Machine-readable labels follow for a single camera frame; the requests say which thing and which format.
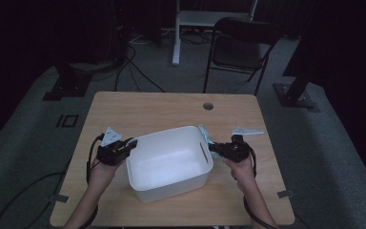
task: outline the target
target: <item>forearm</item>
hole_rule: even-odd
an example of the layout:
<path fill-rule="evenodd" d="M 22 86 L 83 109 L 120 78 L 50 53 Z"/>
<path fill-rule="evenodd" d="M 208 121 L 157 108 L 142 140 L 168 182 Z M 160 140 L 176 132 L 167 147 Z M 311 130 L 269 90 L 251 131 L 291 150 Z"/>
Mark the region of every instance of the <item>forearm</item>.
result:
<path fill-rule="evenodd" d="M 102 194 L 103 191 L 88 187 L 64 228 L 73 229 L 84 225 L 91 218 Z"/>
<path fill-rule="evenodd" d="M 260 193 L 255 182 L 251 182 L 251 184 L 247 185 L 244 189 L 244 195 L 247 200 L 249 209 L 251 212 L 262 221 L 266 222 L 267 224 L 278 228 L 275 224 L 275 220 L 273 219 L 272 215 L 270 214 L 269 209 L 267 208 L 266 202 L 264 201 L 263 196 Z M 252 219 L 252 227 L 253 228 L 265 228 L 254 219 Z"/>

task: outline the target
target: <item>hand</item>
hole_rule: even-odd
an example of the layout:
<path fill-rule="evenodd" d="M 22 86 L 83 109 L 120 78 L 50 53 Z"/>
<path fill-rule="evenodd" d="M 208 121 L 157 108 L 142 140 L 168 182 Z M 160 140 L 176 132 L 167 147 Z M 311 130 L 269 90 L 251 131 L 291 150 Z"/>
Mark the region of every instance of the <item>hand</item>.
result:
<path fill-rule="evenodd" d="M 91 176 L 89 178 L 89 189 L 103 193 L 114 178 L 114 173 L 118 167 L 124 162 L 121 161 L 117 165 L 110 166 L 101 163 L 98 159 L 94 159 L 91 163 Z"/>
<path fill-rule="evenodd" d="M 236 179 L 237 187 L 240 191 L 244 193 L 251 185 L 255 185 L 251 156 L 248 156 L 239 163 L 235 163 L 229 159 L 225 159 L 224 162 L 231 168 L 231 176 Z"/>

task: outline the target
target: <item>person's left hand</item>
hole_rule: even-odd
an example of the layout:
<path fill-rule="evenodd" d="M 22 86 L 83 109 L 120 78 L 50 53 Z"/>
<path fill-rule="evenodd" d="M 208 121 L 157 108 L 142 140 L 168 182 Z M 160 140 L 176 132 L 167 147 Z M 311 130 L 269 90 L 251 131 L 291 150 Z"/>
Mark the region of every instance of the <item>person's left hand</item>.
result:
<path fill-rule="evenodd" d="M 112 182 L 115 171 L 123 162 L 124 160 L 117 165 L 110 166 L 99 162 L 99 160 L 95 158 L 91 163 L 91 176 L 89 178 L 88 188 L 103 193 Z"/>

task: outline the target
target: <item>person's right hand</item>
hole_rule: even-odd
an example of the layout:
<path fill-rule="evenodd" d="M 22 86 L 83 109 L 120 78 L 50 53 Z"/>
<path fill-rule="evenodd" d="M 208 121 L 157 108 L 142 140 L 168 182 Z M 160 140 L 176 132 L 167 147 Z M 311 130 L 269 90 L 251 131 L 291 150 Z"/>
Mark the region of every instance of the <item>person's right hand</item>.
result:
<path fill-rule="evenodd" d="M 236 179 L 237 187 L 240 191 L 245 192 L 245 189 L 250 187 L 250 185 L 255 185 L 251 156 L 248 156 L 239 163 L 235 163 L 229 159 L 225 159 L 224 162 L 231 168 L 231 176 Z"/>

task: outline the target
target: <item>chair backrest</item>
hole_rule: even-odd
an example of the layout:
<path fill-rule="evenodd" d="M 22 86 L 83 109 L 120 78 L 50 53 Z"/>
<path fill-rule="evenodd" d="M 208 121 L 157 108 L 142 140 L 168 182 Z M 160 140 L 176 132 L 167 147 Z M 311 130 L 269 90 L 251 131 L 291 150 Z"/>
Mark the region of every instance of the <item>chair backrest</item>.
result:
<path fill-rule="evenodd" d="M 281 30 L 275 24 L 249 21 L 234 17 L 219 19 L 213 26 L 213 32 L 216 31 L 220 31 L 245 42 L 267 45 L 275 45 L 282 36 Z"/>

